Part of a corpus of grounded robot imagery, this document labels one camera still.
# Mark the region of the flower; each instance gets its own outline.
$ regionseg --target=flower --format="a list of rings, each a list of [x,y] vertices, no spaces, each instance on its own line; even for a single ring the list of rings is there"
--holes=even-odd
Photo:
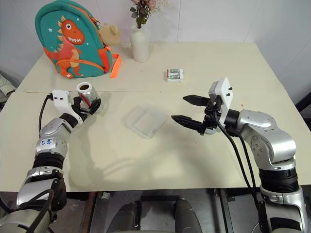
[[[156,8],[156,0],[149,0],[145,2],[146,2],[146,5],[150,8],[150,10],[153,10]]]
[[[134,4],[138,4],[138,3],[140,3],[140,0],[131,0]]]

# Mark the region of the white package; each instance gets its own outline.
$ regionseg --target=white package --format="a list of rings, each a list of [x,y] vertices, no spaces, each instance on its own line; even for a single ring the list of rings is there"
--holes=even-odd
[[[151,138],[167,120],[162,111],[149,104],[137,106],[125,119],[125,125],[144,138]]]

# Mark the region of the teal backpack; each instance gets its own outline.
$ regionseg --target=teal backpack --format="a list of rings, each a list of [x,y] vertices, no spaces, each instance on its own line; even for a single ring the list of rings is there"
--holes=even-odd
[[[98,21],[83,6],[70,0],[57,0],[43,6],[35,17],[35,30],[48,58],[62,76],[99,76],[112,67],[115,78],[120,57],[111,54],[98,32]]]

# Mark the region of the dinosaur print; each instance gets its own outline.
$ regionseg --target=dinosaur print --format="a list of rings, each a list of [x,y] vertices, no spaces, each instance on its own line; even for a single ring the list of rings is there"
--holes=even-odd
[[[79,59],[79,54],[82,52],[77,49],[74,45],[81,45],[84,43],[84,35],[83,33],[77,28],[77,26],[68,19],[65,19],[64,16],[61,17],[61,22],[58,21],[58,26],[60,29],[58,32],[61,35],[58,35],[58,39],[61,41],[58,44],[57,50],[54,52],[48,51],[46,48],[44,52],[49,57],[49,59],[53,62],[53,60],[63,60],[63,59]],[[80,66],[79,63],[76,62],[61,62],[59,63],[60,67],[60,74],[64,77],[69,79],[73,78],[73,74],[68,72],[70,67],[73,68],[73,72],[77,76],[83,76],[83,74],[79,73]]]

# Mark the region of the white tile wall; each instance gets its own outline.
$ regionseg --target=white tile wall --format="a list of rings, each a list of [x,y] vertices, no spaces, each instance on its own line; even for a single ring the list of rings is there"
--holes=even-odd
[[[0,0],[0,72],[18,83],[42,47],[35,15],[51,0]],[[129,41],[130,0],[77,0]],[[145,25],[150,41],[255,41],[294,102],[311,89],[310,0],[169,0]]]

